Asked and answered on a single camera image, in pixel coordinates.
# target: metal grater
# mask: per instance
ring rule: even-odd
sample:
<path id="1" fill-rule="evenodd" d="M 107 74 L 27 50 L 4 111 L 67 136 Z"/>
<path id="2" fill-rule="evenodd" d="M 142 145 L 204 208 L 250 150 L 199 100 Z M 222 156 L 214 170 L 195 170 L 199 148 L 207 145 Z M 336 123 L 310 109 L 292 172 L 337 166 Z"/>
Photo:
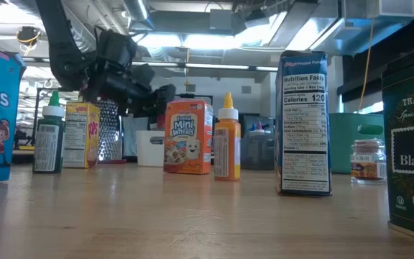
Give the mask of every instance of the metal grater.
<path id="1" fill-rule="evenodd" d="M 118 106 L 109 100 L 97 101 L 100 108 L 100 146 L 98 159 L 101 162 L 122 159 L 121 117 Z"/>

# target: white container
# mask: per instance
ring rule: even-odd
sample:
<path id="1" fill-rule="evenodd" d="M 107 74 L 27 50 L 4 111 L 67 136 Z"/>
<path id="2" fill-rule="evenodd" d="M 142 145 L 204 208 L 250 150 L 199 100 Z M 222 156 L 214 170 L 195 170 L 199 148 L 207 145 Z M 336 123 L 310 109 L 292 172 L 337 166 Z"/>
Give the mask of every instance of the white container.
<path id="1" fill-rule="evenodd" d="M 137 130 L 138 166 L 164 165 L 163 131 Z"/>

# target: green squeeze bottle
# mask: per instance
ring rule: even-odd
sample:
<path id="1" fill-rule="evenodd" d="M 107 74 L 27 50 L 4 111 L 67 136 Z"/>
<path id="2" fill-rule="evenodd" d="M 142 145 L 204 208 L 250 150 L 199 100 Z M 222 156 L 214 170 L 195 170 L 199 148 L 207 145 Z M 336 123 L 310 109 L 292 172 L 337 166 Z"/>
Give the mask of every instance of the green squeeze bottle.
<path id="1" fill-rule="evenodd" d="M 58 91 L 53 91 L 49 105 L 42 108 L 43 119 L 36 127 L 33 173 L 60 173 L 63 166 L 65 110 L 60 106 Z"/>

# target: wooden table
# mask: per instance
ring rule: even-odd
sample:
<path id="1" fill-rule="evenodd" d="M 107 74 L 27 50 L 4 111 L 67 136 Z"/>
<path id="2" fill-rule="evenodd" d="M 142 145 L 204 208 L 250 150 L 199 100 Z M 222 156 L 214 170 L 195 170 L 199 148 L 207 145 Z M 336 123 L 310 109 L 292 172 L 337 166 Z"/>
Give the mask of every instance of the wooden table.
<path id="1" fill-rule="evenodd" d="M 240 183 L 100 165 L 0 183 L 0 258 L 414 258 L 387 227 L 386 186 L 333 176 L 333 196 L 278 196 L 274 176 Z"/>

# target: spice jar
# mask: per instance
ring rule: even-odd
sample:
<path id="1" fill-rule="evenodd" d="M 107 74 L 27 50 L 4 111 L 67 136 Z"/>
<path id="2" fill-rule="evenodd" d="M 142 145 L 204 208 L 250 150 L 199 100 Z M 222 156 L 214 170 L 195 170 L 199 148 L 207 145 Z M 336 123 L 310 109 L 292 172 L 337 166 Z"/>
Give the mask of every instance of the spice jar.
<path id="1" fill-rule="evenodd" d="M 385 144 L 382 140 L 355 140 L 351 155 L 351 182 L 383 184 L 387 178 Z"/>

